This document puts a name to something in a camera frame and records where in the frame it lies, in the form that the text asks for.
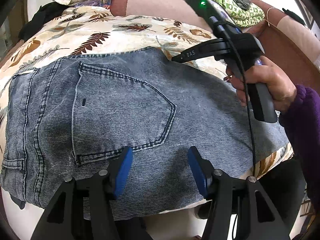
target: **gray denim jeans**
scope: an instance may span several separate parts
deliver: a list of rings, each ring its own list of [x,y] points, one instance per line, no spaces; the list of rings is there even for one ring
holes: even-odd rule
[[[16,75],[7,118],[1,186],[43,208],[65,176],[92,176],[124,146],[134,155],[124,192],[111,203],[116,220],[201,200],[190,146],[230,176],[252,166],[235,90],[156,48],[63,57]],[[257,161],[288,143],[279,123],[252,119]]]

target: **human hand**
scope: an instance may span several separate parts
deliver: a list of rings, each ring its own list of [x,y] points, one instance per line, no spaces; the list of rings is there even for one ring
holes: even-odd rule
[[[273,98],[275,110],[285,113],[297,95],[297,88],[286,73],[270,59],[264,56],[261,56],[260,59],[263,65],[254,65],[245,72],[246,82],[249,84],[265,83]],[[237,90],[241,105],[246,106],[242,79],[236,78],[228,67],[226,72],[228,76],[232,76],[231,84]]]

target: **purple cloth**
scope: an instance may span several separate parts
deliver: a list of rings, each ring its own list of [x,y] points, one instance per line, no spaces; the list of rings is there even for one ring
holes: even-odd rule
[[[280,114],[308,185],[308,197],[320,211],[320,97],[316,91],[297,85],[297,96],[287,113]]]

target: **metal screw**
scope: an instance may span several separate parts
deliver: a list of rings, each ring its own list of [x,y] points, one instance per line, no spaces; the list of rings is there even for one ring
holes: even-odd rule
[[[217,176],[221,176],[221,175],[222,175],[222,170],[220,170],[220,169],[215,169],[215,170],[213,171],[213,173],[214,173],[215,175],[217,175]]]
[[[72,181],[72,176],[70,176],[70,175],[65,176],[65,177],[64,177],[64,181],[65,181],[65,182],[70,182],[70,181]]]
[[[106,176],[108,174],[108,171],[107,170],[101,170],[99,171],[99,175],[100,176]]]
[[[254,176],[249,176],[248,177],[248,181],[252,182],[252,183],[255,183],[257,181],[257,178],[254,177]]]

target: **green checkered blanket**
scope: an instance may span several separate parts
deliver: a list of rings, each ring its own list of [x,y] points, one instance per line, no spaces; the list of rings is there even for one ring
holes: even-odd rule
[[[214,0],[220,4],[239,27],[250,27],[264,19],[263,10],[252,3],[248,11],[241,9],[233,0]]]

